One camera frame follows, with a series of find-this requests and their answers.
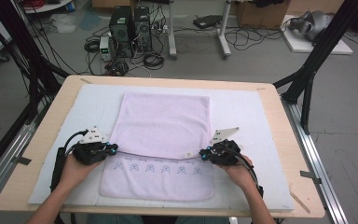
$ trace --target computer tower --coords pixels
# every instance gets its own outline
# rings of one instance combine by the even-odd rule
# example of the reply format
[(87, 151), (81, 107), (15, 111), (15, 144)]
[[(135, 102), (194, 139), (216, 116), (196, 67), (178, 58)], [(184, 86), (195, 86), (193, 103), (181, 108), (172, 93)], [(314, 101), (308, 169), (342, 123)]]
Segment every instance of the computer tower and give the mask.
[(152, 50), (152, 34), (150, 31), (149, 7), (136, 7), (133, 11), (138, 49)]
[(117, 6), (114, 8), (109, 22), (110, 33), (113, 38), (113, 45), (118, 57), (132, 57), (132, 45), (135, 39), (135, 24), (129, 6)]

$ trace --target white mat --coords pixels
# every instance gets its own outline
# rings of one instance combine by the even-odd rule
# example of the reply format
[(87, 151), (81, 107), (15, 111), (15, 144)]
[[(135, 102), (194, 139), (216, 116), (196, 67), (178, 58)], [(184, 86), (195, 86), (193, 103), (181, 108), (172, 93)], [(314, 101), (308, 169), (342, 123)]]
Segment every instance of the white mat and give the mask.
[[(84, 85), (80, 90), (73, 108), (69, 112), (51, 151), (46, 157), (29, 203), (42, 203), (48, 197), (57, 149), (65, 144), (69, 136), (96, 125), (104, 133), (104, 139), (109, 138), (115, 125), (112, 118), (114, 120), (117, 118), (121, 99), (125, 91), (209, 96), (211, 101), (212, 130), (240, 127), (240, 131), (235, 133), (230, 140), (236, 141), (242, 148), (242, 154), (249, 156), (253, 160), (259, 183), (265, 189), (264, 200), (268, 209), (270, 211), (282, 212), (294, 209), (264, 109), (256, 91), (93, 84)], [(216, 193), (211, 199), (192, 203), (178, 203), (101, 196), (99, 194), (99, 187), (103, 166), (104, 164), (97, 167), (71, 193), (65, 204), (249, 209), (241, 190), (218, 167), (213, 168)]]
[[(283, 19), (283, 22), (286, 22), (295, 16), (286, 15)], [(309, 53), (313, 50), (312, 43), (309, 40), (298, 33), (298, 31), (291, 31), (288, 28), (289, 24), (286, 24), (286, 27), (283, 26), (283, 36), (286, 40), (287, 45), (289, 46), (292, 52), (300, 53)], [(336, 47), (331, 51), (332, 54), (352, 54), (353, 51), (348, 47), (344, 41), (339, 40)]]

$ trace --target cardboard box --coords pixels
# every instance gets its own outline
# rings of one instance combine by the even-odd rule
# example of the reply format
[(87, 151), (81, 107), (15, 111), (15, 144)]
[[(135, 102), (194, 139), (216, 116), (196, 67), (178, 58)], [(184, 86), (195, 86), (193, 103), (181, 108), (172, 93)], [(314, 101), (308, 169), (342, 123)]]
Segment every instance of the cardboard box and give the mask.
[(344, 0), (292, 0), (287, 15), (300, 16), (307, 11), (321, 10), (324, 13), (337, 13)]
[(135, 0), (92, 0), (92, 7), (95, 8), (114, 8), (116, 6), (135, 7)]
[(249, 25), (253, 28), (280, 29), (289, 5), (290, 0), (266, 7), (256, 7), (255, 4), (242, 2), (237, 10), (238, 25)]

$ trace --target plastic bag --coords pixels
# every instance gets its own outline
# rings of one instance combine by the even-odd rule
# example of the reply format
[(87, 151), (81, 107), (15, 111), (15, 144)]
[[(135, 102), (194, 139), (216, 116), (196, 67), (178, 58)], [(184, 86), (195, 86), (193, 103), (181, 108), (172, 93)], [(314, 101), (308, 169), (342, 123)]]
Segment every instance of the plastic bag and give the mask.
[(68, 16), (66, 14), (53, 14), (50, 18), (53, 25), (57, 27), (58, 33), (60, 34), (71, 34), (76, 30), (74, 25), (76, 17)]

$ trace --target black pole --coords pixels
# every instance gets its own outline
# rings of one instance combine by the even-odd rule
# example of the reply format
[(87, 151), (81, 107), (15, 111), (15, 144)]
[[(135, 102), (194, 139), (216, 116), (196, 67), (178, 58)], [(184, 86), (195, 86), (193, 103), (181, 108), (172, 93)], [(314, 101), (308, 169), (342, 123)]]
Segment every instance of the black pole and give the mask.
[(274, 83), (279, 88), (292, 82), (287, 92), (282, 94), (282, 99), (289, 104), (296, 104), (301, 93), (306, 91), (301, 113), (301, 125), (306, 133), (309, 133), (310, 98), (315, 75), (357, 15), (358, 0), (345, 0), (303, 66), (291, 76)]

